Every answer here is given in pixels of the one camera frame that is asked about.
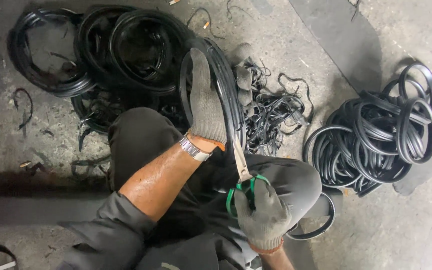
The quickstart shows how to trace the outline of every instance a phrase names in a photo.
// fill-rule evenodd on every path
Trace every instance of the person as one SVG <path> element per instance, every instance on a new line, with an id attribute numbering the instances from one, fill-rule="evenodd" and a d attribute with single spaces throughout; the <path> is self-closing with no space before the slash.
<path id="1" fill-rule="evenodd" d="M 62 222 L 80 236 L 59 270 L 243 270 L 257 255 L 264 269 L 294 269 L 283 236 L 315 204 L 321 193 L 318 172 L 289 158 L 246 155 L 255 180 L 254 206 L 234 194 L 237 219 L 225 207 L 226 193 L 207 190 L 235 185 L 234 164 L 211 165 L 227 135 L 219 97 L 210 85 L 204 54 L 191 49 L 193 124 L 182 135 L 149 108 L 134 108 L 109 129 L 114 192 L 92 221 Z"/>

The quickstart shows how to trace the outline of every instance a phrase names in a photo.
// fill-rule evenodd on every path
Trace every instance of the concrete floor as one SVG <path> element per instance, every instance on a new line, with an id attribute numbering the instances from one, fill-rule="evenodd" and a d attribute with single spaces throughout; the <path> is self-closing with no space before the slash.
<path id="1" fill-rule="evenodd" d="M 308 81 L 316 115 L 310 131 L 318 128 L 325 116 L 355 92 L 338 68 L 319 46 L 316 39 L 286 0 L 268 0 L 273 11 L 262 15 L 252 3 L 257 0 L 233 0 L 254 18 L 232 9 L 233 19 L 226 13 L 226 1 L 181 0 L 169 6 L 166 1 L 87 1 L 76 0 L 57 5 L 83 12 L 90 4 L 113 3 L 142 8 L 159 8 L 186 21 L 197 7 L 211 14 L 213 32 L 226 39 L 216 39 L 218 45 L 231 50 L 241 42 L 254 47 L 254 58 L 261 58 L 273 72 L 270 89 L 278 89 L 276 76 L 285 72 L 290 77 Z M 91 134 L 83 152 L 77 148 L 78 119 L 68 99 L 54 98 L 28 83 L 9 61 L 5 38 L 16 18 L 29 1 L 0 0 L 0 172 L 16 172 L 19 163 L 42 162 L 58 176 L 70 176 L 70 162 L 104 156 L 109 148 L 105 138 Z M 432 70 L 432 0 L 362 0 L 359 7 L 373 25 L 381 40 L 383 83 L 393 75 L 402 58 L 421 60 Z M 190 28 L 211 37 L 206 15 L 196 16 Z M 26 137 L 17 126 L 21 112 L 11 101 L 12 92 L 26 88 L 34 101 L 33 120 Z M 296 89 L 297 83 L 287 83 Z M 54 138 L 39 130 L 49 129 Z M 301 158 L 304 132 L 285 138 L 278 155 Z M 52 182 L 54 185 L 78 185 L 77 180 Z M 345 207 L 333 227 L 320 238 L 311 241 L 313 256 L 320 270 L 333 269 L 432 269 L 432 179 L 409 197 L 384 186 L 359 199 L 349 192 Z M 305 230 L 323 220 L 307 221 Z M 65 248 L 77 241 L 69 232 L 55 226 L 0 227 L 0 243 L 5 244 L 20 259 L 21 269 L 52 269 L 62 259 Z"/>

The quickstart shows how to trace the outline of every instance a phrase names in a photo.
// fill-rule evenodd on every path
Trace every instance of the silver metal watch band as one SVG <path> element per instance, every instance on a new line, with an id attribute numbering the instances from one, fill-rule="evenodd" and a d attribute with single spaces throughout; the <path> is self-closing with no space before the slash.
<path id="1" fill-rule="evenodd" d="M 192 144 L 188 140 L 187 134 L 184 134 L 183 138 L 179 140 L 179 145 L 181 145 L 181 148 L 183 148 L 184 151 L 188 152 L 189 156 L 192 156 L 192 158 L 197 161 L 205 162 L 211 156 L 211 153 L 203 153 L 194 144 Z"/>

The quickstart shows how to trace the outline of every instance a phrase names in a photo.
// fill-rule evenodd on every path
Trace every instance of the pile of rubber seals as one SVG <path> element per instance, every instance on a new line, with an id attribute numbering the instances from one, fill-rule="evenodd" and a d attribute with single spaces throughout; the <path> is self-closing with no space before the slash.
<path id="1" fill-rule="evenodd" d="M 409 75 L 411 70 L 421 72 L 426 90 Z M 416 97 L 409 97 L 408 84 L 416 89 Z M 399 95 L 390 95 L 396 86 Z M 414 63 L 381 93 L 362 91 L 359 96 L 345 101 L 308 138 L 303 161 L 309 161 L 312 148 L 312 164 L 323 186 L 353 188 L 363 197 L 403 179 L 413 164 L 431 158 L 432 73 Z"/>
<path id="2" fill-rule="evenodd" d="M 67 60 L 61 67 L 66 76 L 61 79 L 33 63 L 27 32 L 46 24 L 68 23 L 76 33 L 76 61 L 52 54 Z M 71 98 L 81 119 L 80 150 L 85 136 L 107 134 L 118 115 L 136 107 L 157 110 L 180 132 L 186 132 L 193 121 L 188 99 L 192 81 L 189 51 L 199 48 L 211 67 L 228 136 L 234 138 L 238 133 L 243 143 L 243 109 L 236 102 L 236 82 L 224 54 L 212 40 L 197 38 L 172 15 L 119 5 L 93 6 L 85 14 L 35 8 L 21 15 L 7 44 L 12 63 L 28 81 L 57 97 Z M 232 140 L 228 143 L 232 150 Z"/>

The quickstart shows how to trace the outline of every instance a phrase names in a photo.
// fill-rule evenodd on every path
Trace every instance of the scissors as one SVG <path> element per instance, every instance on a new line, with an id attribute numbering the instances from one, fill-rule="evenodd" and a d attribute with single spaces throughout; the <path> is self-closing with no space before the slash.
<path id="1" fill-rule="evenodd" d="M 265 181 L 267 185 L 270 185 L 270 183 L 268 179 L 263 175 L 257 174 L 256 176 L 253 176 L 249 173 L 248 164 L 246 164 L 246 158 L 244 157 L 243 148 L 241 147 L 240 140 L 237 134 L 235 134 L 235 137 L 233 138 L 233 150 L 234 158 L 236 160 L 237 173 L 239 175 L 236 189 L 242 190 L 246 194 L 246 197 L 248 197 L 249 199 L 249 205 L 254 206 L 256 179 L 261 179 L 262 181 Z M 226 210 L 231 216 L 237 217 L 235 207 L 234 205 L 231 205 L 234 197 L 234 191 L 235 188 L 231 188 L 227 193 Z"/>

